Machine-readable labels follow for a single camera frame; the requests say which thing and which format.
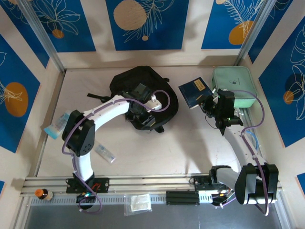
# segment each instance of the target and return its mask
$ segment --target backpack strap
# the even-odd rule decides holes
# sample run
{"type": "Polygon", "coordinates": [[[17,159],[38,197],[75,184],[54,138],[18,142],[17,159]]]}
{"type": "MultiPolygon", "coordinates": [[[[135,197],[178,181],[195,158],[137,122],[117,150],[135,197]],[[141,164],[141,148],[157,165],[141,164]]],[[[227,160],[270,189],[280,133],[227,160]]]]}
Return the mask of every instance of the backpack strap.
{"type": "Polygon", "coordinates": [[[155,128],[154,130],[157,131],[157,133],[159,133],[159,134],[164,132],[163,126],[159,126],[159,127],[155,128]]]}
{"type": "Polygon", "coordinates": [[[109,100],[111,100],[111,97],[109,97],[109,96],[99,96],[99,95],[95,95],[95,94],[91,94],[91,93],[88,93],[87,97],[99,99],[102,103],[105,103],[105,102],[108,102],[109,100]]]}

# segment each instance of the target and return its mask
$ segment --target book cover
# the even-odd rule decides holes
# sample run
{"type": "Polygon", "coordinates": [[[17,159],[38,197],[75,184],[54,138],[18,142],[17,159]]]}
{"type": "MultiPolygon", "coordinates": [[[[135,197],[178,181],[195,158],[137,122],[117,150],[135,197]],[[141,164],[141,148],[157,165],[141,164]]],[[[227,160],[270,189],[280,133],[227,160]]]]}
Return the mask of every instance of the book cover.
{"type": "Polygon", "coordinates": [[[213,94],[201,77],[179,86],[179,89],[190,109],[198,106],[200,96],[213,94]]]}

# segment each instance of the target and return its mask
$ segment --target gray floor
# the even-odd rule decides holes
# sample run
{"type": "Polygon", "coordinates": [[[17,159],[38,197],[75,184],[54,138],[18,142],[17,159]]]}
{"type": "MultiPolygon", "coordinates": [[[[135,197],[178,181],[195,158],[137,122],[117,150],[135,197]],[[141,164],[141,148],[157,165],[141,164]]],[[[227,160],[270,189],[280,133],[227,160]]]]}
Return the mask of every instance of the gray floor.
{"type": "Polygon", "coordinates": [[[214,209],[199,206],[152,205],[152,212],[124,216],[123,205],[105,205],[98,215],[80,213],[76,206],[31,207],[26,229],[278,229],[273,205],[264,216],[254,205],[237,201],[214,209]]]}

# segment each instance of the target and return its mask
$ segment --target green case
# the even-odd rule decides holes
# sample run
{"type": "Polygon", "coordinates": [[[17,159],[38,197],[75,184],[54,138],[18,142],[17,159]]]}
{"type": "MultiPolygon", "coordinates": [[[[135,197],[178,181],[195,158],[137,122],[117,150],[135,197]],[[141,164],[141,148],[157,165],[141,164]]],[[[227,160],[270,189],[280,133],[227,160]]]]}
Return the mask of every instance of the green case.
{"type": "MultiPolygon", "coordinates": [[[[250,71],[242,66],[219,66],[213,71],[212,88],[233,90],[244,90],[252,92],[257,96],[257,90],[253,83],[250,71]]],[[[236,92],[234,107],[247,108],[255,102],[248,93],[236,92]]]]}

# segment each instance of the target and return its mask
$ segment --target black mounting bracket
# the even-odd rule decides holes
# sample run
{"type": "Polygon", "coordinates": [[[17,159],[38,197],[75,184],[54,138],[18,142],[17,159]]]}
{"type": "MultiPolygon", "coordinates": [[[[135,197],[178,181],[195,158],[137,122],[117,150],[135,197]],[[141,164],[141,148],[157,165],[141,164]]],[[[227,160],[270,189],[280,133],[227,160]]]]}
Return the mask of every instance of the black mounting bracket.
{"type": "Polygon", "coordinates": [[[167,205],[200,205],[197,191],[166,191],[167,205]]]}
{"type": "MultiPolygon", "coordinates": [[[[74,178],[66,179],[67,190],[66,193],[84,193],[87,188],[81,181],[73,174],[74,178]]],[[[86,181],[86,184],[96,193],[107,193],[109,189],[109,178],[96,178],[94,175],[86,181]]]]}
{"type": "Polygon", "coordinates": [[[193,185],[196,191],[224,190],[228,187],[217,181],[216,171],[219,168],[230,168],[229,166],[213,166],[208,176],[193,176],[193,185]]]}

